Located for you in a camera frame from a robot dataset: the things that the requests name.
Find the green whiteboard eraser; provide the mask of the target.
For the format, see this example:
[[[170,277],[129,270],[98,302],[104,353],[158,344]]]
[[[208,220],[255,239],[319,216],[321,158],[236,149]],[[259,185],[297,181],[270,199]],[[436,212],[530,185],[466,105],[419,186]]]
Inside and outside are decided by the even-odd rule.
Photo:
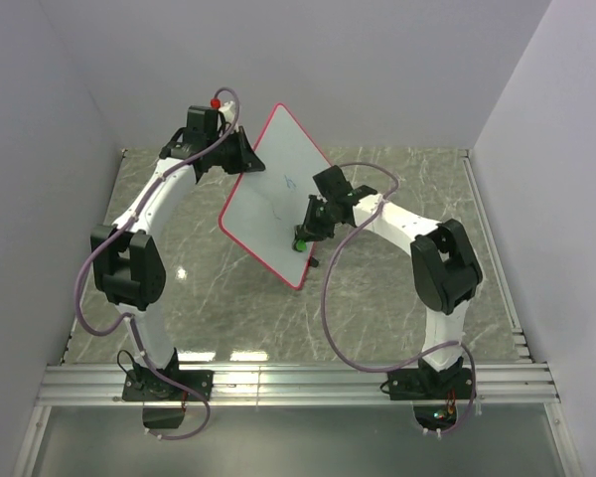
[[[296,251],[302,252],[307,250],[307,244],[303,240],[295,240],[294,241],[294,249]]]

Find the red framed whiteboard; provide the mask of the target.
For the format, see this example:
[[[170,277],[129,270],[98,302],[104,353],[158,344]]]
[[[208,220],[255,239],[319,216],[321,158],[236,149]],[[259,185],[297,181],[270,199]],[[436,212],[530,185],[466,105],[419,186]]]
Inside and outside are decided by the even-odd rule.
[[[305,281],[313,246],[292,248],[303,223],[313,177],[331,163],[292,112],[274,105],[254,145],[262,172],[241,174],[219,215],[222,232],[294,290]]]

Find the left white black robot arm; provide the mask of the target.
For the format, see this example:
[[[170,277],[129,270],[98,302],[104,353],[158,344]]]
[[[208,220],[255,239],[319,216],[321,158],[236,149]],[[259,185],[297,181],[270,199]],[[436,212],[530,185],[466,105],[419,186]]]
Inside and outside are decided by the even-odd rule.
[[[214,167],[228,175],[262,172],[235,101],[213,98],[191,106],[185,126],[161,148],[155,170],[129,208],[109,226],[95,227],[90,243],[95,287],[114,305],[133,343],[127,389],[141,399],[186,394],[178,352],[165,330],[159,300],[167,271],[157,241],[178,204]]]

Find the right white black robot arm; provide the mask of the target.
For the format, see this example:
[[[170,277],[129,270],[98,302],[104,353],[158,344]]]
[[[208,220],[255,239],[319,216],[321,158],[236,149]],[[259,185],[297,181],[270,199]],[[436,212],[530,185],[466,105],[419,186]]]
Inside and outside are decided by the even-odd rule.
[[[294,233],[293,247],[330,239],[338,225],[351,232],[339,243],[327,265],[320,295],[321,323],[334,354],[349,367],[368,367],[346,357],[328,324],[329,282],[343,249],[362,232],[370,232],[403,250],[411,259],[414,289],[425,306],[425,339],[412,358],[419,370],[418,383],[428,396],[438,398],[450,390],[454,376],[472,354],[463,342],[465,317],[483,280],[483,271],[464,226],[451,219],[438,222],[404,209],[384,194],[361,185],[353,187],[341,166],[331,166],[313,178],[317,194],[310,196],[303,222]]]

